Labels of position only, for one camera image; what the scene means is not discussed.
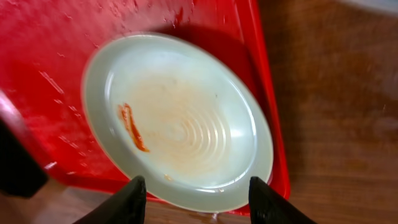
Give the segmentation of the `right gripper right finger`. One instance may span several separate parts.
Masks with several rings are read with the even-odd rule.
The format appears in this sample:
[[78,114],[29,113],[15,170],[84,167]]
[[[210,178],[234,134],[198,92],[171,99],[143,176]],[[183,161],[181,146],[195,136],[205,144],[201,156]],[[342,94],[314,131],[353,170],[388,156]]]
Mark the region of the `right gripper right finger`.
[[249,208],[252,224],[316,224],[255,176],[249,183]]

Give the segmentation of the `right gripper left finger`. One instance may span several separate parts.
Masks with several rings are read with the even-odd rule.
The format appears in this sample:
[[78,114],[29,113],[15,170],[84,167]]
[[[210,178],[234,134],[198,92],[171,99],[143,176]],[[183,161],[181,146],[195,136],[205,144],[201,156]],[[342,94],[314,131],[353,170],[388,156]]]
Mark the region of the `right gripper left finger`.
[[73,224],[143,224],[146,196],[145,179],[138,175],[120,191]]

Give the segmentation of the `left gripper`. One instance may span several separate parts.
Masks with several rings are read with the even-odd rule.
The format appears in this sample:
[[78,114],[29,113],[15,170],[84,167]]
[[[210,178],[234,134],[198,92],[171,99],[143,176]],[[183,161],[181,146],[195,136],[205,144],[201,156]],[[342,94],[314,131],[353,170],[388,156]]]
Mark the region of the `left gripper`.
[[31,198],[48,182],[47,174],[3,121],[0,154],[2,194]]

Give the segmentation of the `white plate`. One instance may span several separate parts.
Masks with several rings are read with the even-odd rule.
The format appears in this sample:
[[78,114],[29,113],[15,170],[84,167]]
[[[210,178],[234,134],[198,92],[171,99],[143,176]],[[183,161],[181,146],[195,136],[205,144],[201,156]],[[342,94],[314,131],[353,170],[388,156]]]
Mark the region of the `white plate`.
[[142,33],[107,43],[86,64],[82,101],[115,166],[172,205],[231,211],[248,203],[252,177],[272,175],[274,144],[256,99],[182,39]]

